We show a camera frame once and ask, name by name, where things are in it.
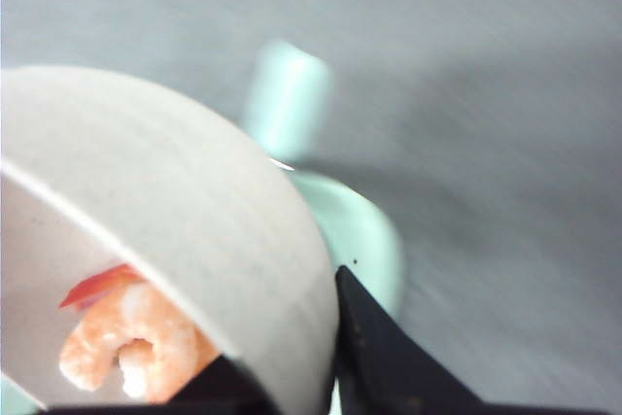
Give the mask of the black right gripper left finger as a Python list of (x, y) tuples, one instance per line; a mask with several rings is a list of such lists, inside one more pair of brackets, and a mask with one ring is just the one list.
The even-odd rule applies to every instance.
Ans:
[(165, 404), (59, 405), (44, 414), (183, 415), (279, 414), (268, 395), (252, 378), (225, 357), (216, 358)]

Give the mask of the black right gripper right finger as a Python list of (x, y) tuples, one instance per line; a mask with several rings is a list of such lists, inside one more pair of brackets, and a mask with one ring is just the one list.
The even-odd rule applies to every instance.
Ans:
[(599, 414), (594, 408), (501, 404), (483, 400), (415, 343), (340, 266), (335, 376), (343, 414)]

